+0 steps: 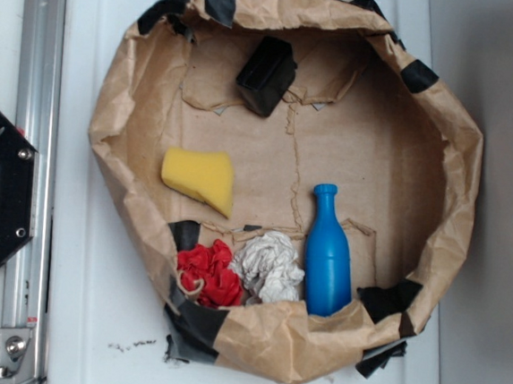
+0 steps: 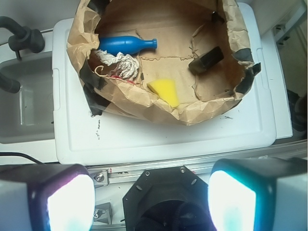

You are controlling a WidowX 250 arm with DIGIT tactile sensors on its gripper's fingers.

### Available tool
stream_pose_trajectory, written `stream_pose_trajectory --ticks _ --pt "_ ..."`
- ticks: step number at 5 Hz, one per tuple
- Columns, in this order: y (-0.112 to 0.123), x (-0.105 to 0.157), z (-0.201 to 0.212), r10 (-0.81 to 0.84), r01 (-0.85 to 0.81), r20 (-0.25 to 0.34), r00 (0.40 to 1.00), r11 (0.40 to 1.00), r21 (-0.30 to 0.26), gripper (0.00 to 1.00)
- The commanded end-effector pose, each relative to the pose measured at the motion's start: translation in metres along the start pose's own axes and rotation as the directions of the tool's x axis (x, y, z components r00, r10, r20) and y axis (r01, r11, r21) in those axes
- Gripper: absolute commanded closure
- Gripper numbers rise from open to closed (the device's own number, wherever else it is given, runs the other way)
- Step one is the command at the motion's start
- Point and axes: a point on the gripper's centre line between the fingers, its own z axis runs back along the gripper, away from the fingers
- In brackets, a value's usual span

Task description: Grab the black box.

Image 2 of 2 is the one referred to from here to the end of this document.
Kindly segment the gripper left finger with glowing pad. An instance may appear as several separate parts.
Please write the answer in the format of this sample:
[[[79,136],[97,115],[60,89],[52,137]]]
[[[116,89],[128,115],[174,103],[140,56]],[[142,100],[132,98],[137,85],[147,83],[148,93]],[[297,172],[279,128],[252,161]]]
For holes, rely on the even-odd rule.
[[[82,165],[0,167],[2,231],[88,231],[95,188]]]

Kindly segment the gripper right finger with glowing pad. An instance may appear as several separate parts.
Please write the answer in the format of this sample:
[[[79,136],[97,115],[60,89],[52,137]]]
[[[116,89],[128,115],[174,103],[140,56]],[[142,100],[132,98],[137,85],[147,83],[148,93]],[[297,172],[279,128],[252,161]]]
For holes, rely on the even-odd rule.
[[[218,231],[306,231],[308,162],[220,159],[208,181],[208,206]]]

